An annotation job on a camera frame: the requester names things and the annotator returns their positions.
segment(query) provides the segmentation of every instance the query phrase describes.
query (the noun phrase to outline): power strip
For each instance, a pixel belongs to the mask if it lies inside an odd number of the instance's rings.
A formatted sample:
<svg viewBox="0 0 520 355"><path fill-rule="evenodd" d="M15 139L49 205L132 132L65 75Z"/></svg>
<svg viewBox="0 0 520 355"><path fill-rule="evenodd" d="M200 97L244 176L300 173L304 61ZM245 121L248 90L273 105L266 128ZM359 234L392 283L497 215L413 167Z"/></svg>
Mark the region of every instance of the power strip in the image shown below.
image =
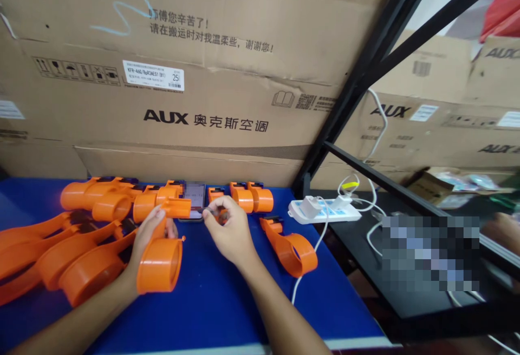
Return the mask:
<svg viewBox="0 0 520 355"><path fill-rule="evenodd" d="M313 198L314 197L305 197L304 200L291 201L287 213L300 224L310 224L327 221L327 215L325 214L325 204L323 203L323 201L317 199L315 199L312 203L309 203L310 199ZM329 206L329 222L358 221L361 218L361 213L358 212L358 210L349 203L343 205L339 209L333 210L331 209L331 206L334 207L334 203L336 200L325 201L327 202L327 206ZM309 214L309 209L312 210L313 208L316 208L315 216L311 216L311 214Z"/></svg>

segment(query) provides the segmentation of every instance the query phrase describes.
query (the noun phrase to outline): barcode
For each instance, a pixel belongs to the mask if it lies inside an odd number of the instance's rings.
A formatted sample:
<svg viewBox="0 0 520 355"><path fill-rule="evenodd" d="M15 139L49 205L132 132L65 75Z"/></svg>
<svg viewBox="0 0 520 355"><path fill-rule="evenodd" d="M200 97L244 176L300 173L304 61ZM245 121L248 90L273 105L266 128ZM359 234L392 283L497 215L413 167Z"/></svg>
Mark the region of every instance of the barcode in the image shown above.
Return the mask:
<svg viewBox="0 0 520 355"><path fill-rule="evenodd" d="M296 105L296 109L303 109L303 110L311 109L313 107L315 99L316 99L316 95L310 95L310 94L300 95L300 99L298 99L298 104Z"/></svg>
<svg viewBox="0 0 520 355"><path fill-rule="evenodd" d="M413 62L413 71L412 73L417 76L428 76L430 75L430 69L432 68L432 63L428 62L420 62L420 61L414 61Z"/></svg>

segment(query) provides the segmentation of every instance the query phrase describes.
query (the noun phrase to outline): pixelated area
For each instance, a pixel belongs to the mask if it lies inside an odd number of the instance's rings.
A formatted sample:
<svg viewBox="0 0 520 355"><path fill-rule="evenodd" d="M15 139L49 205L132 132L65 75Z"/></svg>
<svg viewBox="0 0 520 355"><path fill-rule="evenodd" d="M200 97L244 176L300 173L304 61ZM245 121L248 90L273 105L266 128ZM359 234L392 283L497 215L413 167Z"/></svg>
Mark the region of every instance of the pixelated area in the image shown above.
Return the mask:
<svg viewBox="0 0 520 355"><path fill-rule="evenodd" d="M384 217L384 285L392 291L478 291L479 234L479 217Z"/></svg>

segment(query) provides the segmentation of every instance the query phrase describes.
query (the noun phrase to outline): blue tabletop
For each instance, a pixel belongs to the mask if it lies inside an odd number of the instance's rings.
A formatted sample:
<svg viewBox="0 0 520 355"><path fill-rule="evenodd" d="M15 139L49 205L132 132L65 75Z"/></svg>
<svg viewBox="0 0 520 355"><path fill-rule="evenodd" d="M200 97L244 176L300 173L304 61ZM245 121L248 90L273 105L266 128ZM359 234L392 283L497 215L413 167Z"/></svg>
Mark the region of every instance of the blue tabletop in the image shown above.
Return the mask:
<svg viewBox="0 0 520 355"><path fill-rule="evenodd" d="M70 180L17 179L0 182L0 230L31 225L63 212L61 190ZM311 244L319 238L312 225L300 225L287 214L294 199L289 189L271 189L271 215L285 220L284 232L300 233ZM255 247L283 292L290 296L295 279L277 256L258 222L249 216ZM186 236L183 264L172 293L139 297L99 337L92 353L142 353L230 347L258 349L268 342L247 284L218 252L203 223L177 222ZM347 277L325 246L317 251L318 268L304 276L295 306L332 348L377 346L384 337ZM0 307L0 353L19 344L71 310L61 291L43 286Z"/></svg>

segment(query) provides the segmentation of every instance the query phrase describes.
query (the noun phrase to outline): blue marker scribble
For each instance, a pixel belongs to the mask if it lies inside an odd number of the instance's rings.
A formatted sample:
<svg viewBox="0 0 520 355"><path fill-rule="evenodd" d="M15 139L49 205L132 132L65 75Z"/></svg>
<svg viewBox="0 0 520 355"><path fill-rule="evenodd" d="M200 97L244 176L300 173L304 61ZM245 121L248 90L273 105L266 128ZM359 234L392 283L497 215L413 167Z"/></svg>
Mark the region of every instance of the blue marker scribble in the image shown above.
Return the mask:
<svg viewBox="0 0 520 355"><path fill-rule="evenodd" d="M92 29L105 31L107 33L111 33L111 34L116 35L116 36L128 36L132 30L130 29L130 25L128 24L128 21L126 20L126 18L123 16L123 14L121 14L121 11L119 11L119 6L123 6L123 7L129 8L130 10L135 11L137 14L142 15L145 18L152 18L153 8L150 5L150 2L148 0L144 0L144 1L146 2L147 6L148 6L149 13L145 13L144 11L136 9L134 6L130 6L129 4L127 4L125 2L115 1L114 3L112 3L112 6L114 7L114 10L119 14L119 17L122 19L122 21L124 22L124 24L126 26L126 32L121 32L121 31L118 31L118 30L105 28L105 27L101 27L101 26L93 26L93 25L91 25L90 27Z"/></svg>

